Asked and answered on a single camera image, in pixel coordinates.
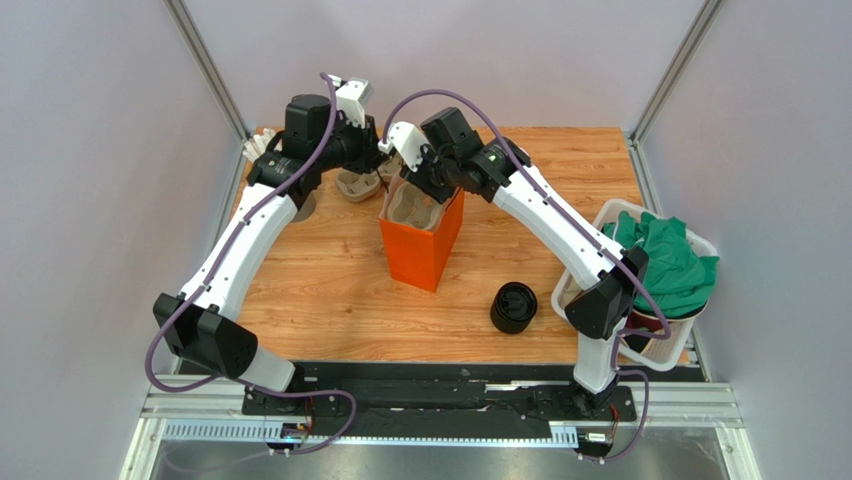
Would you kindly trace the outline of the pulp cup carrier tray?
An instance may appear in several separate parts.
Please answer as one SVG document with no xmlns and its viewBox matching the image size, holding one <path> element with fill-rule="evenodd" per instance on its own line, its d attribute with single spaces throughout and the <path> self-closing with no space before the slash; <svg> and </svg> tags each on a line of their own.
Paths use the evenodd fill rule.
<svg viewBox="0 0 852 480">
<path fill-rule="evenodd" d="M 441 219 L 444 207 L 416 186 L 403 183 L 391 196 L 385 218 L 417 230 L 432 231 Z"/>
</svg>

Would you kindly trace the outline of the orange paper bag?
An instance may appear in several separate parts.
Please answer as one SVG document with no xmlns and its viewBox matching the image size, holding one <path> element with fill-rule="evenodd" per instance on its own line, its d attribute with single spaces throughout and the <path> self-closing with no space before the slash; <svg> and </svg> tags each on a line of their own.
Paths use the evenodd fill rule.
<svg viewBox="0 0 852 480">
<path fill-rule="evenodd" d="M 438 226 L 432 231 L 423 231 L 385 218 L 391 196 L 403 183 L 408 182 L 399 175 L 391 180 L 379 214 L 389 272 L 396 281 L 434 293 L 461 229 L 465 193 L 458 189 L 450 200 L 442 204 L 444 210 Z"/>
</svg>

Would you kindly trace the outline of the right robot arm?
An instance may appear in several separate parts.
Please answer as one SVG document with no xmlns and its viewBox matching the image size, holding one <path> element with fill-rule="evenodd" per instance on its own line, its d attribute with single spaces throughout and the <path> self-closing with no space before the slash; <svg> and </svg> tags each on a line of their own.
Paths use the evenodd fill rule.
<svg viewBox="0 0 852 480">
<path fill-rule="evenodd" d="M 380 148 L 399 154 L 403 178 L 437 202 L 458 190 L 478 195 L 519 221 L 558 258 L 580 288 L 564 308 L 578 340 L 572 403 L 587 414 L 608 410 L 617 386 L 617 335 L 639 293 L 648 255 L 622 247 L 591 225 L 522 148 L 501 135 L 484 142 L 456 107 L 418 126 L 389 123 Z"/>
</svg>

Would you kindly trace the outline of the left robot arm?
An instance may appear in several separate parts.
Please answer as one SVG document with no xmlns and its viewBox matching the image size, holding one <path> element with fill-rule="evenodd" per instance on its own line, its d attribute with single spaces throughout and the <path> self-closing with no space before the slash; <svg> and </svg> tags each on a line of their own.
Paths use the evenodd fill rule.
<svg viewBox="0 0 852 480">
<path fill-rule="evenodd" d="M 248 288 L 285 226 L 310 214 L 325 172 L 371 173 L 383 161 L 367 101 L 345 89 L 332 98 L 297 95 L 285 127 L 244 144 L 251 165 L 230 223 L 199 271 L 177 295 L 161 294 L 153 312 L 172 354 L 229 379 L 284 392 L 295 365 L 263 348 L 238 324 Z"/>
</svg>

